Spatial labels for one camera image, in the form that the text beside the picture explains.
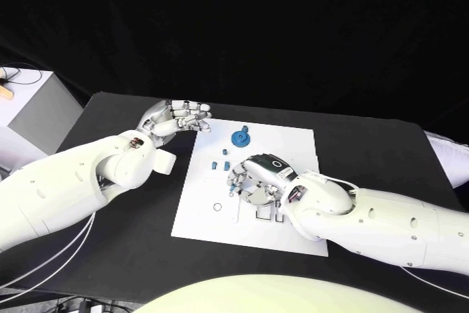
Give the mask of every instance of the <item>white sheet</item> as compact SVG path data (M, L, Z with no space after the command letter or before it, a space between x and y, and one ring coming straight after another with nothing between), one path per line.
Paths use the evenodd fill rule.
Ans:
M272 220L256 219L256 207L229 195L229 171L224 171L226 161L233 168L249 156L268 153L279 156L298 173L307 169L320 172L314 130L217 119L208 123L213 132L198 133L171 235L328 256L327 241L309 241L297 232L288 217L278 216L284 222L276 222L275 206L259 210L259 217L271 216ZM252 143L239 148L232 143L232 135L245 125L250 128Z

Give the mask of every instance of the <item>floor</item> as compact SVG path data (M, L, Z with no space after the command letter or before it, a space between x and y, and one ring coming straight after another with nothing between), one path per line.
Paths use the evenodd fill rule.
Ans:
M19 291L17 289L0 289L0 295L15 294L18 292ZM25 305L18 308L8 308L5 310L0 310L0 312L2 313L43 313L43 312L47 312L48 310L54 309L57 307L58 303L63 303L66 300L67 300L67 298L57 299L54 301L45 301L43 303ZM113 301L110 301L107 299L99 299L99 298L97 298L97 300L110 304L105 307L105 312L126 313L126 311L123 311L119 308L115 308L112 311L112 302ZM83 302L83 299L77 298L66 303L66 308L69 309L69 312L79 310L79 306L80 306L81 302ZM115 301L115 305L126 306L132 311L138 310L144 306L142 304L131 303L128 301Z

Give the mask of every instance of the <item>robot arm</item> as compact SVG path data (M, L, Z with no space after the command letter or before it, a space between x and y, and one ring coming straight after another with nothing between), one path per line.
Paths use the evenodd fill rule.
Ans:
M271 166L256 165L260 161ZM288 173L279 174L279 164ZM331 178L312 171L297 175L285 165L273 155L250 157L234 168L229 185L255 205L281 200L281 212L308 239L325 238L359 255L398 266L469 275L467 213L390 192L346 191ZM269 177L260 183L256 180L253 193L242 188L243 176ZM259 197L250 201L256 194L265 195L263 201Z
M211 132L211 107L162 101L136 130L79 146L21 168L0 183L0 252L80 222L177 156L159 149L180 131Z

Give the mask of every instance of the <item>blue object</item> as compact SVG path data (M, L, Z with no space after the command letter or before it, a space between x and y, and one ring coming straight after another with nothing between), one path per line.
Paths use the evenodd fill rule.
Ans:
M240 148L246 147L252 142L252 137L247 132L249 132L247 126L243 126L243 130L237 131L232 135L232 142Z

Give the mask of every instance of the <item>white box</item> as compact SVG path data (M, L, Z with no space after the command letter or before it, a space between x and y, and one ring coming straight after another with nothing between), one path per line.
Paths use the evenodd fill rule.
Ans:
M18 71L5 69L8 76ZM5 84L15 93L14 100L0 98L0 166L9 170L57 152L84 111L54 72L43 73L35 84ZM40 76L38 70L22 69L12 80L30 83Z

